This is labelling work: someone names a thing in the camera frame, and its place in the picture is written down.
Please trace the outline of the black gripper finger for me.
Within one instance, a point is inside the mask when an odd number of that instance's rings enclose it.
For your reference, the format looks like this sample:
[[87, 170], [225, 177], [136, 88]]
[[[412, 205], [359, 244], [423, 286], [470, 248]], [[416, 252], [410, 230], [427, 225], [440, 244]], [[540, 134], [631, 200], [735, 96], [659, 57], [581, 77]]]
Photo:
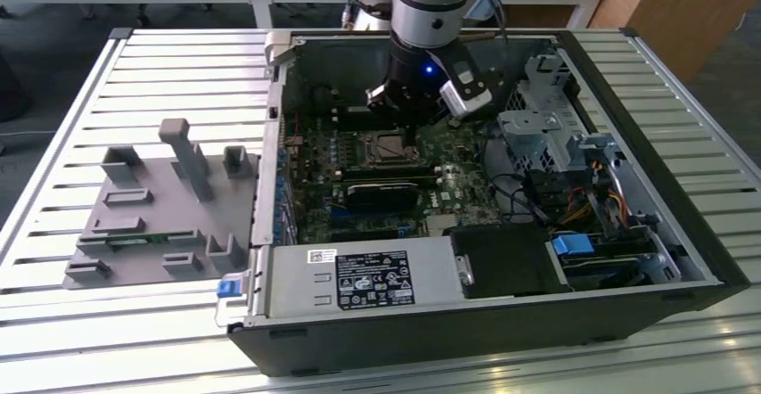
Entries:
[[440, 98], [423, 100], [410, 115], [410, 145], [418, 145], [419, 130], [434, 126], [447, 116], [447, 107]]
[[367, 109], [386, 124], [392, 124], [402, 131], [402, 144], [404, 148], [412, 146], [412, 122], [408, 113], [394, 105], [386, 96], [386, 86], [380, 85], [364, 91]]

